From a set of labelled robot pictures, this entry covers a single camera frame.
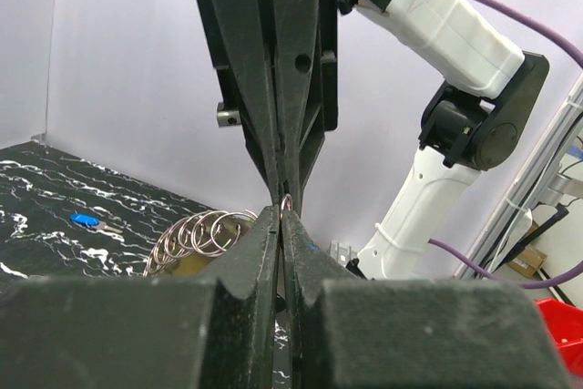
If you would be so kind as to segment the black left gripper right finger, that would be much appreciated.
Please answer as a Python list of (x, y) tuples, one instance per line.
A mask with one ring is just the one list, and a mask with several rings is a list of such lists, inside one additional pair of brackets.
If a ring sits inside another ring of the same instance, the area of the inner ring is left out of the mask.
[(368, 281), (281, 215), (296, 388), (566, 388), (534, 302), (492, 281)]

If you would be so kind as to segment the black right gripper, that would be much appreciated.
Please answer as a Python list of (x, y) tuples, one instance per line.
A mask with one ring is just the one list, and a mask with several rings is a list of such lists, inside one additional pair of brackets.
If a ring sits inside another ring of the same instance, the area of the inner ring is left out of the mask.
[(300, 170), (338, 126), (338, 9), (342, 0), (197, 0), (228, 112), (271, 202), (302, 211)]

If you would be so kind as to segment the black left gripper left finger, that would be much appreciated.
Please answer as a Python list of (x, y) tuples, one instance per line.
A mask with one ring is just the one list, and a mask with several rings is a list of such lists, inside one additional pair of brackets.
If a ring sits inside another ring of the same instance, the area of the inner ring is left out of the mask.
[(1, 297), (4, 388), (268, 388), (280, 213), (193, 276), (45, 277)]

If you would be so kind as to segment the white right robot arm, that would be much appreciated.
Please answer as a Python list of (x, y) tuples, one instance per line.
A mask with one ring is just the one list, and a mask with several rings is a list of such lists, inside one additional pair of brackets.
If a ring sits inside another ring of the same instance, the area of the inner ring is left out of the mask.
[(549, 72), (466, 0), (197, 0), (225, 115), (275, 204), (301, 202), (338, 123), (340, 15), (358, 11), (436, 69), (412, 167), (358, 253), (368, 279), (404, 279), (445, 214), (514, 152)]

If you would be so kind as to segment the blue tag key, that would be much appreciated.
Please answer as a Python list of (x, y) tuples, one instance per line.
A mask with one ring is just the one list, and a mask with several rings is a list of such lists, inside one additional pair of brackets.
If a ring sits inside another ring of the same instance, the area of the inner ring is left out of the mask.
[(107, 232), (113, 232), (116, 234), (122, 234), (123, 230), (112, 227), (106, 224), (103, 220), (100, 220), (94, 216), (86, 215), (83, 213), (73, 213), (69, 216), (69, 219), (80, 226), (84, 226), (86, 228), (94, 229), (94, 230), (103, 230)]

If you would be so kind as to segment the red plastic bin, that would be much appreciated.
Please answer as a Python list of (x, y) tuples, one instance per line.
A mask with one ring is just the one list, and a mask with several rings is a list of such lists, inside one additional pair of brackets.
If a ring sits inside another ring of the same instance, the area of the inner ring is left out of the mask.
[(582, 376), (582, 310), (546, 298), (536, 301), (547, 330), (568, 370)]

